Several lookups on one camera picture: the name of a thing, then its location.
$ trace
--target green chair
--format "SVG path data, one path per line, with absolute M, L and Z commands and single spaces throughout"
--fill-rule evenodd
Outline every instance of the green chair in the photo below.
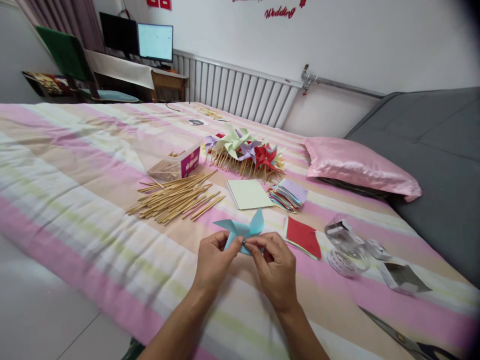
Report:
M 81 96 L 83 95 L 95 103 L 141 102 L 137 97 L 127 95 L 123 92 L 98 90 L 94 74 L 87 62 L 82 44 L 75 36 L 41 26 L 37 26 L 36 29 L 60 68 L 60 71 L 65 76 L 77 100 L 83 102 Z M 75 79 L 84 82 L 88 88 L 79 89 Z

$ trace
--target floor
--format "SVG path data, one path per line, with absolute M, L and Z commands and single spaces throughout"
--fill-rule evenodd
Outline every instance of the floor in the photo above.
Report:
M 0 359 L 120 360 L 129 334 L 0 235 Z

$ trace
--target satin pillowcase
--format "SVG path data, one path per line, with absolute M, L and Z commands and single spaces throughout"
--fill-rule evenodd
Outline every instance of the satin pillowcase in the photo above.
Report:
M 303 144 L 311 158 L 307 177 L 405 195 L 408 203 L 422 195 L 413 176 L 362 144 L 333 137 L 309 137 Z

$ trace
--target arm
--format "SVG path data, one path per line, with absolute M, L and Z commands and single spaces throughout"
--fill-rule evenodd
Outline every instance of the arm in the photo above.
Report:
M 245 246 L 255 261 L 265 295 L 273 305 L 285 332 L 291 358 L 328 360 L 327 353 L 297 300 L 296 258 L 285 241 L 276 232 L 245 241 Z
M 189 359 L 193 355 L 205 315 L 242 247 L 243 238 L 238 237 L 222 251 L 228 237 L 228 231 L 220 231 L 200 242 L 195 280 L 190 291 L 138 360 Z

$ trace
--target finger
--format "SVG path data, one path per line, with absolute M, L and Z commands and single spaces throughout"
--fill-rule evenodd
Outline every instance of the finger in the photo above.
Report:
M 274 257 L 272 256 L 272 254 L 267 250 L 267 249 L 264 249 L 263 250 L 263 258 L 265 259 L 265 262 L 268 264 L 268 263 L 272 263 L 274 260 Z
M 223 254 L 227 257 L 227 259 L 231 262 L 239 253 L 240 249 L 242 248 L 242 244 L 244 243 L 244 238 L 242 236 L 237 236 L 230 244 L 228 249 L 223 251 Z
M 267 262 L 265 261 L 260 249 L 256 245 L 248 242 L 245 243 L 245 247 L 251 252 L 251 256 L 253 257 L 253 261 L 255 262 L 258 273 L 265 273 L 269 266 L 267 265 Z
M 274 258 L 280 256 L 282 252 L 278 244 L 268 237 L 254 236 L 246 239 L 245 241 L 249 244 L 256 245 L 258 248 L 267 249 Z
M 216 248 L 220 249 L 227 243 L 229 235 L 230 231 L 223 230 L 210 235 L 207 239 L 210 244 L 213 244 Z
M 260 236 L 263 238 L 270 239 L 272 242 L 277 244 L 280 249 L 288 248 L 287 244 L 285 243 L 285 240 L 280 236 L 278 232 L 266 232 Z

